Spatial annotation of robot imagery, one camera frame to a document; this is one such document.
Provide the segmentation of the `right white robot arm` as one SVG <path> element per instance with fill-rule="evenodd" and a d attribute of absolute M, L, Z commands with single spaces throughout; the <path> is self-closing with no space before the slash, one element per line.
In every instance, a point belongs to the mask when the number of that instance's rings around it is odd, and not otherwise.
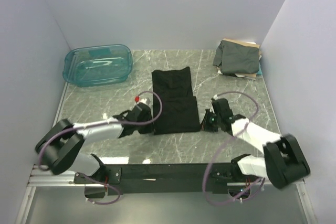
<path fill-rule="evenodd" d="M 261 157 L 243 154 L 233 158 L 226 171 L 211 172 L 212 177 L 228 177 L 241 182 L 248 175 L 265 178 L 277 189 L 310 175 L 309 164 L 297 139 L 271 132 L 241 114 L 233 114 L 227 99 L 213 98 L 201 124 L 202 130 L 222 130 L 245 141 L 262 153 Z"/>

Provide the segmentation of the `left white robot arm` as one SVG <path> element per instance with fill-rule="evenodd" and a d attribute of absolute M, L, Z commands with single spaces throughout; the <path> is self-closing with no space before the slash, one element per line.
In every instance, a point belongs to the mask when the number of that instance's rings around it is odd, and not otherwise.
<path fill-rule="evenodd" d="M 67 170 L 83 173 L 93 183 L 104 179 L 104 163 L 95 154 L 80 153 L 84 145 L 103 140 L 115 140 L 132 135 L 152 132 L 152 113 L 150 107 L 137 103 L 132 110 L 124 111 L 103 121 L 88 124 L 71 123 L 60 120 L 38 142 L 35 152 L 41 170 L 54 175 Z"/>

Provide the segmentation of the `black t-shirt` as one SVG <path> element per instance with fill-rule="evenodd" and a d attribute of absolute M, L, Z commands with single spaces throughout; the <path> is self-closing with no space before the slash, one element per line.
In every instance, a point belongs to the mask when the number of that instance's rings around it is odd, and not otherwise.
<path fill-rule="evenodd" d="M 197 99 L 193 94 L 190 67 L 181 70 L 154 70 L 154 134 L 191 133 L 201 130 Z"/>

